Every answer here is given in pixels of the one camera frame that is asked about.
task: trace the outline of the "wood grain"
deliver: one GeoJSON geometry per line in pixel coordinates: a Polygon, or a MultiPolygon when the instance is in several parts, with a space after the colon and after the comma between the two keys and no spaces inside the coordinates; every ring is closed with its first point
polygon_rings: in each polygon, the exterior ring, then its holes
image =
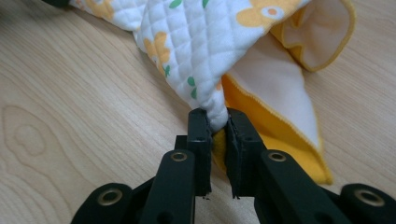
{"type": "MultiPolygon", "coordinates": [[[[354,1],[347,48],[306,74],[336,192],[396,197],[396,4],[354,1]]],[[[0,0],[0,223],[69,223],[92,190],[155,175],[190,109],[130,33],[75,9],[0,0]]],[[[216,168],[196,223],[258,223],[216,168]]]]}

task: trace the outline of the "yellow flower print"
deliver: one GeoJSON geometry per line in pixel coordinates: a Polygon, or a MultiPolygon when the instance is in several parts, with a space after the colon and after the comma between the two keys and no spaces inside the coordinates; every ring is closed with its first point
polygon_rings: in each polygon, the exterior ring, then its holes
{"type": "Polygon", "coordinates": [[[85,3],[92,10],[93,15],[111,21],[114,16],[111,1],[113,0],[85,0],[85,3]]]}
{"type": "Polygon", "coordinates": [[[276,0],[250,0],[252,7],[240,11],[236,19],[247,27],[268,27],[274,21],[281,20],[285,12],[276,0]]]}
{"type": "Polygon", "coordinates": [[[169,61],[171,51],[165,46],[165,41],[165,32],[158,32],[153,42],[150,42],[147,38],[143,40],[150,59],[156,63],[158,70],[165,77],[168,77],[170,75],[170,67],[169,65],[163,67],[163,64],[169,61]]]}

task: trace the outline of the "screw hole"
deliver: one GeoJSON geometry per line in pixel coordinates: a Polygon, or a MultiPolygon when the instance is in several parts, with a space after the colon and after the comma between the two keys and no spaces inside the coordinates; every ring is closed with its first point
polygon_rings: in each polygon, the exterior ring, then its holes
{"type": "Polygon", "coordinates": [[[332,217],[325,214],[325,213],[315,213],[315,219],[320,223],[320,224],[333,224],[334,222],[332,221],[332,217]]]}
{"type": "Polygon", "coordinates": [[[286,157],[278,152],[272,152],[270,154],[268,154],[268,157],[273,160],[273,161],[285,161],[286,157]]]}
{"type": "Polygon", "coordinates": [[[175,152],[171,155],[173,161],[184,161],[187,159],[187,154],[184,152],[175,152]]]}
{"type": "Polygon", "coordinates": [[[361,202],[370,204],[374,207],[382,207],[385,205],[384,199],[368,189],[356,189],[355,197],[361,200],[361,202]]]}
{"type": "Polygon", "coordinates": [[[122,198],[122,191],[119,189],[107,189],[97,198],[97,202],[102,206],[109,206],[117,203],[122,198]]]}
{"type": "Polygon", "coordinates": [[[157,216],[157,222],[160,224],[171,224],[173,221],[173,215],[170,212],[161,212],[157,216]]]}

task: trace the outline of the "wooden table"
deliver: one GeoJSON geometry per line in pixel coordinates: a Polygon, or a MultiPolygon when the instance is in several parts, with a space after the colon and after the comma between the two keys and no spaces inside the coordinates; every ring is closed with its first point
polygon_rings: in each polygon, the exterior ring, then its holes
{"type": "MultiPolygon", "coordinates": [[[[396,4],[354,1],[355,34],[306,74],[333,174],[396,197],[396,4]]],[[[69,223],[97,187],[155,175],[190,111],[132,34],[76,9],[0,1],[0,223],[69,223]]],[[[213,170],[196,223],[258,223],[213,170]]]]}

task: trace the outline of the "quilted fabric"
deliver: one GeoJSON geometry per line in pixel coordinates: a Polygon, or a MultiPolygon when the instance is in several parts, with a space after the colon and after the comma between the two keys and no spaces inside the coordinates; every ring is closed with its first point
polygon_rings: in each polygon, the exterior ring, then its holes
{"type": "MultiPolygon", "coordinates": [[[[340,53],[355,20],[348,0],[71,0],[70,5],[133,31],[172,89],[192,108],[207,111],[212,131],[224,127],[226,105],[241,109],[267,146],[288,151],[318,182],[331,182],[301,67],[316,71],[340,53]]],[[[222,157],[224,151],[215,154],[222,157]]]]}

